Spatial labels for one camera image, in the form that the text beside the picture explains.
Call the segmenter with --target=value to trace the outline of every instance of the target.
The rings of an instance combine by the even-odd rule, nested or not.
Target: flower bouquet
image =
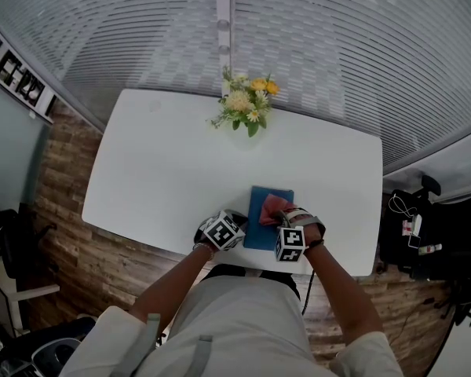
[[[211,119],[215,128],[226,122],[232,122],[232,129],[237,130],[241,123],[248,129],[248,136],[253,137],[259,127],[266,128],[266,116],[271,111],[269,94],[279,92],[277,84],[270,79],[248,79],[245,75],[231,76],[230,69],[223,69],[224,87],[230,90],[228,95],[222,97],[221,113]]]

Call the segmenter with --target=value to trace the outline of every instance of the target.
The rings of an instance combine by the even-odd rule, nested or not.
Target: shirt sleeve
[[[145,328],[119,307],[108,307],[71,355],[60,377],[108,377]]]
[[[330,368],[340,377],[403,377],[383,332],[370,332],[351,342]]]

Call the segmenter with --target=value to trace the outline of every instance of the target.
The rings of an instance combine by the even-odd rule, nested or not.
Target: forearm
[[[372,331],[383,331],[377,310],[358,283],[338,264],[325,246],[305,251],[316,272],[346,344]]]
[[[137,319],[146,322],[149,313],[160,314],[159,331],[171,322],[180,308],[195,278],[209,261],[211,252],[201,246],[174,266],[166,275],[154,282],[135,301],[129,311]]]

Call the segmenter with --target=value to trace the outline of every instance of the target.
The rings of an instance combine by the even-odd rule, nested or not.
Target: black cable
[[[304,309],[301,311],[301,315],[303,316],[305,311],[307,310],[307,305],[309,303],[309,296],[311,294],[311,287],[312,287],[312,280],[314,279],[314,271],[312,271],[311,280],[309,281],[309,289],[307,289],[307,296],[305,296],[305,304]]]
[[[431,303],[434,303],[434,298],[427,298],[424,302],[422,303],[418,303],[411,311],[410,311],[410,314],[407,315],[407,318],[405,319],[405,322],[403,323],[403,327],[401,327],[401,331],[400,333],[398,334],[398,336],[396,336],[390,343],[389,345],[391,346],[394,341],[396,341],[400,336],[401,334],[403,334],[403,330],[405,329],[405,327],[407,326],[407,322],[408,322],[408,319],[411,317],[411,315],[413,313],[415,313],[415,310],[418,309],[420,306],[422,305],[429,305]]]

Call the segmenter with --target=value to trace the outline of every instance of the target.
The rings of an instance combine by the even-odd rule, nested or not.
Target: white t-shirt
[[[145,324],[117,307],[108,308],[72,355],[60,377],[107,377]],[[183,377],[200,335],[213,337],[203,376],[402,377],[381,332],[357,339],[331,363],[314,361],[292,290],[274,280],[217,276],[191,289],[167,342],[148,355],[136,377]]]

